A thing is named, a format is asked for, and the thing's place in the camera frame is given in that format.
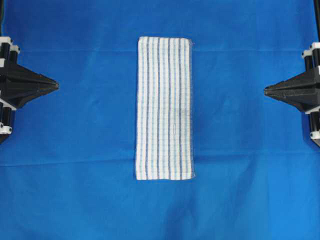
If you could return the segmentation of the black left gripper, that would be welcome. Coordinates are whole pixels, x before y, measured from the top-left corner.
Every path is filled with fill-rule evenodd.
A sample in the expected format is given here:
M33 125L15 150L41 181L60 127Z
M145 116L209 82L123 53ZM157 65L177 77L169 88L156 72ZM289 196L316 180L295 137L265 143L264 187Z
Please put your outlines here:
M17 45L13 45L13 40L9 36L0 37L0 69L4 69L4 75L0 75L1 144L13 133L17 108L22 108L26 103L59 89L59 84L55 80L17 64L19 54L20 48ZM23 82L48 84L55 87L14 89L9 90L7 94L8 78Z

